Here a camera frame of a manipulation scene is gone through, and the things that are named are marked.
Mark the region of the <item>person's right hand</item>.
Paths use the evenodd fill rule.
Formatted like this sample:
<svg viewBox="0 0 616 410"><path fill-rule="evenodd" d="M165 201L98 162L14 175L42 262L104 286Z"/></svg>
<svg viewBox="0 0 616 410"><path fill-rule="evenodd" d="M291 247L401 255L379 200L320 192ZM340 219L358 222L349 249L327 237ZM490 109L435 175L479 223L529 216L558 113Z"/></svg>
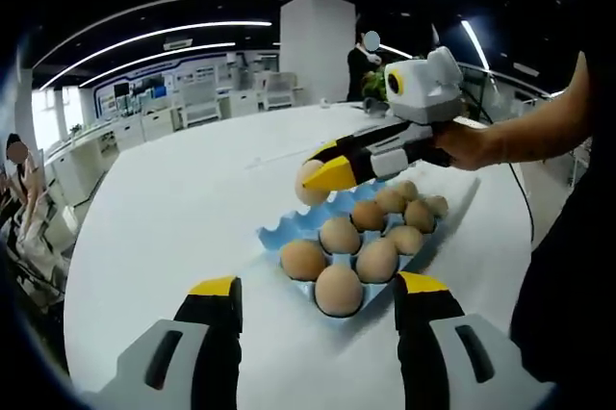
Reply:
<svg viewBox="0 0 616 410"><path fill-rule="evenodd" d="M478 170L505 160L504 143L496 126L473 128L455 121L435 128L434 145L451 156L453 167Z"/></svg>

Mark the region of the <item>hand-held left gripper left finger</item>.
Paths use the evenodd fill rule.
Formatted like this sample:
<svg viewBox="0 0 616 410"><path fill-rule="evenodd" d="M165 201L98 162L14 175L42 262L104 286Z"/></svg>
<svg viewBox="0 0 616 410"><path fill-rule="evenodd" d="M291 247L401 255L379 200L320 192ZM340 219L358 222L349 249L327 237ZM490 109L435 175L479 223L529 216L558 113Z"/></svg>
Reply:
<svg viewBox="0 0 616 410"><path fill-rule="evenodd" d="M242 360L242 281L194 286L171 320L157 320L116 361L100 409L235 409Z"/></svg>

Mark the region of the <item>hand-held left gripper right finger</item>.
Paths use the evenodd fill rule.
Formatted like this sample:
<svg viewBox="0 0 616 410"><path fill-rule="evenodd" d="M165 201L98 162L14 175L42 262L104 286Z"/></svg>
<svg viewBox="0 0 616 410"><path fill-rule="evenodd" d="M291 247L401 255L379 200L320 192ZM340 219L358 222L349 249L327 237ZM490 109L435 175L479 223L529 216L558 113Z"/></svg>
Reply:
<svg viewBox="0 0 616 410"><path fill-rule="evenodd" d="M546 409L553 390L519 348L442 282L400 271L394 280L398 360L407 409Z"/></svg>

